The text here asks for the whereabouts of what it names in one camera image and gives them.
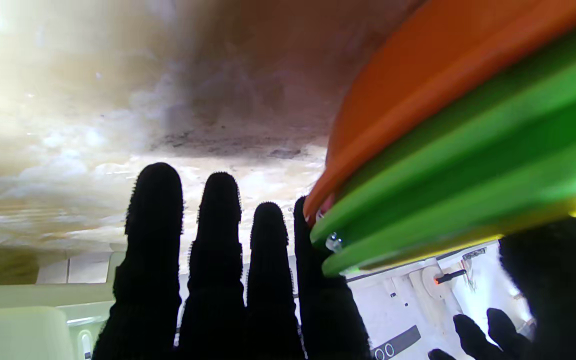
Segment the black glove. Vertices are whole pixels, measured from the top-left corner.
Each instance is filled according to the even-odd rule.
[[[576,219],[508,235],[500,240],[503,268],[528,301],[537,328],[534,342],[518,335],[500,310],[489,309],[490,337],[467,316],[455,316],[461,348],[476,360],[569,360],[576,359]],[[448,360],[441,350],[432,360]]]

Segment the gloved hand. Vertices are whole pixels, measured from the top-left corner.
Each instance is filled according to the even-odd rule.
[[[503,312],[489,309],[489,335],[501,350],[486,341],[470,318],[457,315],[454,323],[461,348],[476,360],[576,359],[576,219],[508,235],[500,240],[499,254],[535,317],[534,341],[516,334]],[[431,351],[429,358],[452,359],[441,350]]]
[[[295,205],[295,255],[308,356],[367,359],[368,335],[352,292],[342,276],[323,276],[329,252],[311,246],[303,205],[303,198]],[[128,206],[128,251],[116,271],[116,303],[94,360],[303,359],[281,209],[262,203],[254,213],[246,308],[238,230],[242,210],[237,184],[227,173],[213,173],[206,181],[190,249],[179,347],[173,349],[181,301],[182,212],[177,172],[162,162],[147,166]]]
[[[486,340],[486,335],[470,317],[458,314],[453,317],[454,328],[464,353],[475,360],[519,360],[528,350],[530,341],[517,333],[513,322],[505,312],[488,309],[488,335],[499,347]],[[454,360],[442,350],[435,349],[428,354],[430,360]]]

